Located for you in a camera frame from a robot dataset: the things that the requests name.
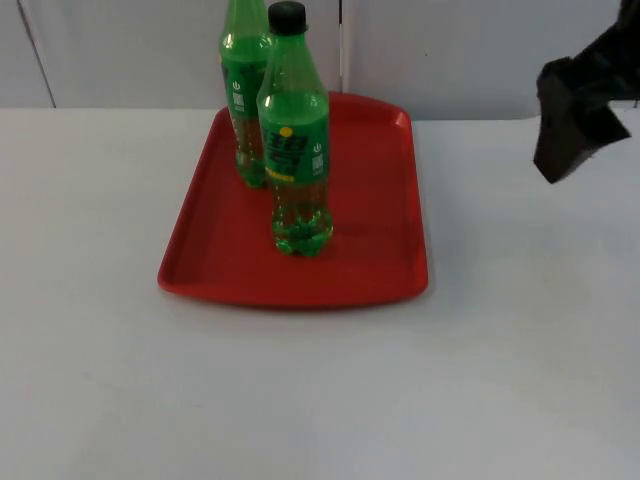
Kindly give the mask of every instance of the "plastic tray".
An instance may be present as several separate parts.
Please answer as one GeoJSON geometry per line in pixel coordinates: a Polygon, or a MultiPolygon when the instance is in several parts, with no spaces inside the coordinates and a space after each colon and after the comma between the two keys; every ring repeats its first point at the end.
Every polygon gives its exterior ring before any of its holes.
{"type": "Polygon", "coordinates": [[[236,305],[331,308],[381,304],[428,283],[411,120],[369,98],[331,94],[329,207],[335,233],[316,258],[271,240],[271,198],[234,166],[220,111],[158,273],[170,292],[236,305]]]}

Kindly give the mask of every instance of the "black bottle cap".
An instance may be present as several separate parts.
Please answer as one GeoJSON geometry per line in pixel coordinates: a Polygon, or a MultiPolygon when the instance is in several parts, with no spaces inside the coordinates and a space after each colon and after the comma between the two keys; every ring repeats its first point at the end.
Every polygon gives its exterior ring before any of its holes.
{"type": "Polygon", "coordinates": [[[307,13],[299,2],[277,2],[269,7],[271,33],[280,36],[300,35],[307,31],[307,13]]]}

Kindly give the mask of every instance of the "white table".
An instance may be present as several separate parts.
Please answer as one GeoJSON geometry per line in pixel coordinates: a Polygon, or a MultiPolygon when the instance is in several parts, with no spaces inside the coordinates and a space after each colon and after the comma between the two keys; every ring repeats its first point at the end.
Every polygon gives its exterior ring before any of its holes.
{"type": "Polygon", "coordinates": [[[640,141],[417,123],[430,292],[282,315],[156,287],[212,117],[0,112],[0,478],[640,478],[640,141]]]}

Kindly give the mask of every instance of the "green plastic bottle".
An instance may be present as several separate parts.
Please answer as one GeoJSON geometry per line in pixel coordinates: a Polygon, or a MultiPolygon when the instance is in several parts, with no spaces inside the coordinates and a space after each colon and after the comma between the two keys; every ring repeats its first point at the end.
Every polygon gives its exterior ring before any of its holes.
{"type": "Polygon", "coordinates": [[[304,5],[271,5],[269,24],[274,44],[258,111],[273,197],[273,236],[284,253],[315,256],[333,233],[327,205],[329,96],[305,41],[304,5]]]}
{"type": "Polygon", "coordinates": [[[271,36],[263,0],[229,0],[219,51],[227,103],[238,140],[236,167],[250,187],[265,183],[256,97],[269,60],[271,36]]]}

